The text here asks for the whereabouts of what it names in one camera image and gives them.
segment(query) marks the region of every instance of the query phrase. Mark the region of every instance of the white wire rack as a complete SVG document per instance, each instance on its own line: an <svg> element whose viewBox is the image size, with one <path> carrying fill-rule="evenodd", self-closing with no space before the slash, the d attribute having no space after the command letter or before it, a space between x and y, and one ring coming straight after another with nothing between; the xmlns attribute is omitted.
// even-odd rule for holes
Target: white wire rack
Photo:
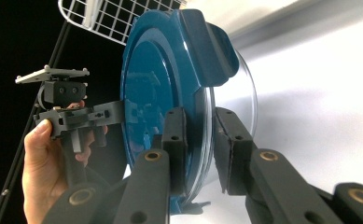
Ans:
<svg viewBox="0 0 363 224"><path fill-rule="evenodd" d="M186 3L186 0L59 0L58 6L73 25L126 45L134 18L150 9L169 11Z"/></svg>

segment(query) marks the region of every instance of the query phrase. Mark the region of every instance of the blue plastic lid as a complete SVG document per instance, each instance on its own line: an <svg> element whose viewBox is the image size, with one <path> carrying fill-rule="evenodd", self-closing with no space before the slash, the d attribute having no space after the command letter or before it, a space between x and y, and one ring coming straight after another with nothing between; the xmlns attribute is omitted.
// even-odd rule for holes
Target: blue plastic lid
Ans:
<svg viewBox="0 0 363 224"><path fill-rule="evenodd" d="M123 54L120 98L128 163L150 149L173 107L187 115L187 195L172 197L171 213L182 213L200 190L212 157L212 87L236 74L239 61L228 36L206 23L198 10L150 10L134 22Z"/></svg>

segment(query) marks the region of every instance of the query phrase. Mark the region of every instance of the black cable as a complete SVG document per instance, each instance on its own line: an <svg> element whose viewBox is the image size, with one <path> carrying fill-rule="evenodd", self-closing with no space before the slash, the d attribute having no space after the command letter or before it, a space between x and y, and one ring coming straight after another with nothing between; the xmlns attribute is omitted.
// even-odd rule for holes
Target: black cable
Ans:
<svg viewBox="0 0 363 224"><path fill-rule="evenodd" d="M59 37L56 41L55 48L52 52L52 55L50 56L49 60L49 67L56 67L57 63L62 55L64 43L68 37L68 33L70 31L70 24L67 21L64 21L62 30L59 33ZM16 180L18 178L18 174L21 171L21 166L23 165L24 161L24 137L28 132L30 132L35 124L33 123L33 115L36 115L40 112L40 108L37 107L38 104L38 95L35 97L35 102L33 104L33 108L30 112L30 116L27 120L26 126L24 128L23 134L21 136L21 140L18 145L18 149L16 151L14 160L11 164L11 167L9 169L6 182L4 184L3 190L1 191L0 195L0 223L3 218L4 212L7 208L7 202L9 200L9 197L15 187Z"/></svg>

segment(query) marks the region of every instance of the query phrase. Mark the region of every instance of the human hand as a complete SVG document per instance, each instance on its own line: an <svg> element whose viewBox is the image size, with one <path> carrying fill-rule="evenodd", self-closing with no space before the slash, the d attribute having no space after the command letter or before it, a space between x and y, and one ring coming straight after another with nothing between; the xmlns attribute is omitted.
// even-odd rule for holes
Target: human hand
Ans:
<svg viewBox="0 0 363 224"><path fill-rule="evenodd" d="M48 210L68 188L63 170L61 141L51 140L51 131L52 125L45 119L24 138L23 207L29 224L41 223ZM89 132L85 138L84 152L76 154L77 161L88 164L91 154L89 145L93 141L93 132Z"/></svg>

